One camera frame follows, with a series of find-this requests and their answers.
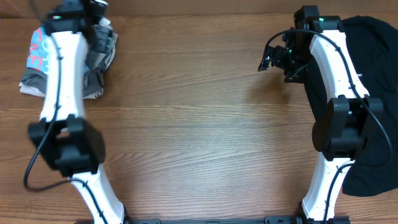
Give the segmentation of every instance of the wood grain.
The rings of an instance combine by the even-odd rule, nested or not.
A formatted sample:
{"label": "wood grain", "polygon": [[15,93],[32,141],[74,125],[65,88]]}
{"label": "wood grain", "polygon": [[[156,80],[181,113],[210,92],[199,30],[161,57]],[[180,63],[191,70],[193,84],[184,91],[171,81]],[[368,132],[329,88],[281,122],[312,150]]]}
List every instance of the wood grain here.
{"label": "wood grain", "polygon": [[[398,27],[394,13],[368,13]],[[342,17],[356,14],[339,13]],[[266,40],[291,14],[112,17],[120,35],[105,94],[85,101],[102,131],[105,169],[134,218],[261,218],[293,214],[316,161],[302,85],[257,73]],[[70,185],[26,192],[27,125],[43,100],[19,93],[32,19],[0,20],[0,223],[73,223],[90,213]],[[60,180],[39,158],[32,185]],[[395,223],[398,191],[340,195],[353,223]]]}
{"label": "wood grain", "polygon": [[[37,0],[42,12],[61,0]],[[291,13],[303,5],[320,12],[397,12],[396,0],[112,0],[109,16],[165,16],[246,13]],[[28,0],[12,0],[21,17],[35,17]]]}

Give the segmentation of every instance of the black cable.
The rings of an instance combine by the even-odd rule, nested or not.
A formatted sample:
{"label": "black cable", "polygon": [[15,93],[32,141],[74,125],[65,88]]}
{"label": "black cable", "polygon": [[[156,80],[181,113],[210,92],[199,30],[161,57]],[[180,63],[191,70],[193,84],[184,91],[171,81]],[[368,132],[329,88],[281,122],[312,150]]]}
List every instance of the black cable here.
{"label": "black cable", "polygon": [[[39,12],[39,10],[37,8],[35,0],[30,0],[29,2],[30,2],[30,6],[31,6],[32,10],[35,12],[36,17],[38,18],[38,20],[42,24],[43,20],[42,20],[42,18],[40,16],[40,12]],[[66,184],[66,183],[70,183],[70,182],[73,182],[73,181],[80,182],[80,183],[83,184],[83,187],[86,188],[88,193],[90,194],[91,199],[93,200],[94,206],[97,209],[97,212],[98,212],[99,216],[102,218],[104,224],[108,224],[108,222],[105,219],[105,216],[104,216],[103,212],[100,209],[100,206],[98,205],[97,200],[95,199],[94,193],[90,189],[90,187],[87,185],[87,182],[84,182],[83,180],[77,179],[77,178],[69,178],[67,180],[61,180],[60,182],[57,182],[57,183],[54,183],[54,184],[51,184],[51,185],[48,185],[48,186],[45,186],[45,187],[40,187],[40,188],[30,187],[29,184],[28,184],[29,174],[30,174],[30,172],[31,172],[31,170],[33,168],[33,165],[34,165],[34,163],[36,161],[37,156],[39,155],[41,149],[43,148],[43,145],[47,142],[47,139],[50,136],[50,133],[51,133],[51,130],[52,130],[53,126],[54,126],[54,123],[57,120],[58,110],[60,108],[60,106],[59,106],[59,101],[60,100],[59,99],[60,99],[61,77],[62,77],[61,60],[62,60],[63,57],[61,56],[60,48],[59,48],[59,46],[57,44],[57,41],[54,39],[54,37],[52,35],[50,36],[50,38],[51,38],[51,41],[54,44],[55,50],[57,52],[57,59],[58,59],[58,86],[57,86],[57,98],[55,100],[55,110],[54,110],[54,114],[53,114],[53,117],[51,119],[51,122],[50,122],[50,124],[49,124],[49,126],[47,128],[47,132],[45,133],[42,141],[40,142],[39,146],[37,147],[35,153],[33,154],[32,158],[30,159],[29,164],[28,164],[28,166],[26,168],[25,175],[24,175],[24,186],[25,186],[25,188],[28,191],[41,192],[41,191],[49,190],[49,189],[52,189],[54,187],[58,187],[60,185],[63,185],[63,184]]]}
{"label": "black cable", "polygon": [[[346,69],[346,72],[347,72],[347,76],[348,76],[348,81],[349,81],[349,84],[350,84],[350,86],[351,86],[351,89],[353,90],[353,93],[354,93],[355,97],[357,97],[357,99],[359,100],[359,102],[361,103],[361,105],[363,106],[363,108],[365,108],[365,110],[368,112],[368,114],[370,114],[370,116],[372,117],[372,119],[377,123],[377,125],[380,127],[381,131],[383,132],[384,137],[386,138],[387,143],[388,143],[388,146],[389,146],[389,157],[388,157],[388,159],[387,159],[386,161],[384,161],[384,162],[378,164],[378,165],[362,165],[362,164],[357,164],[357,165],[358,165],[358,166],[361,166],[361,167],[378,168],[378,167],[382,167],[382,166],[384,166],[384,165],[386,165],[386,164],[388,164],[388,163],[391,163],[391,162],[392,162],[392,144],[391,144],[391,141],[390,141],[390,139],[389,139],[389,137],[388,137],[387,131],[384,129],[383,125],[382,125],[382,124],[380,123],[380,121],[376,118],[376,116],[374,115],[374,113],[370,110],[370,108],[367,106],[367,104],[365,103],[365,101],[361,98],[361,96],[359,95],[359,93],[356,91],[355,85],[354,85],[354,82],[353,82],[353,79],[352,79],[352,77],[351,77],[351,72],[349,71],[349,67],[348,67],[347,60],[346,60],[346,58],[345,58],[343,52],[341,51],[341,48],[340,48],[339,46],[337,46],[337,44],[336,44],[334,41],[332,41],[329,37],[327,37],[327,36],[325,36],[325,35],[323,35],[323,34],[320,34],[320,33],[318,33],[318,32],[315,32],[315,31],[312,31],[312,30],[291,29],[291,30],[285,30],[285,31],[279,32],[279,33],[275,34],[274,36],[272,36],[272,37],[268,40],[268,42],[267,42],[267,44],[266,44],[266,49],[265,49],[265,51],[267,50],[267,48],[268,48],[269,44],[271,43],[271,41],[273,41],[276,37],[278,37],[278,36],[280,36],[280,35],[283,35],[283,34],[289,34],[289,33],[306,33],[306,34],[317,35],[317,36],[319,36],[319,37],[324,38],[324,39],[327,40],[332,46],[335,47],[336,51],[340,54],[340,57],[341,57],[341,59],[342,59],[342,61],[343,61],[343,63],[344,63],[344,66],[345,66],[345,69]],[[333,186],[334,186],[334,184],[335,184],[335,182],[336,182],[336,179],[337,179],[339,173],[340,173],[345,167],[350,167],[350,166],[353,166],[353,164],[346,164],[346,165],[343,165],[343,166],[341,166],[340,168],[338,168],[337,173],[335,174],[335,176],[334,176],[334,178],[333,178],[333,180],[332,180],[332,182],[331,182],[331,184],[330,184],[329,191],[328,191],[328,196],[327,196],[327,198],[326,198],[325,215],[324,215],[324,217],[323,217],[322,223],[326,223],[326,219],[327,219],[327,216],[328,216],[329,204],[330,204],[331,191],[333,190]]]}

